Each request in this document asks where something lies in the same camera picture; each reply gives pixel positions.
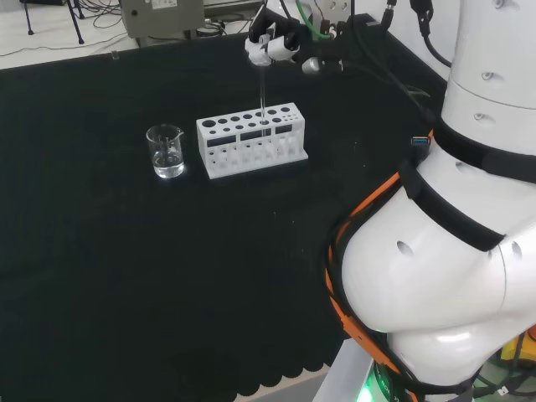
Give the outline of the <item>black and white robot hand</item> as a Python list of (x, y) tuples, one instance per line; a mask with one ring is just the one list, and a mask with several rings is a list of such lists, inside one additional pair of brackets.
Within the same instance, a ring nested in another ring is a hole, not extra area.
[(264, 1), (250, 25), (245, 52), (257, 67), (291, 60), (307, 36), (293, 1)]

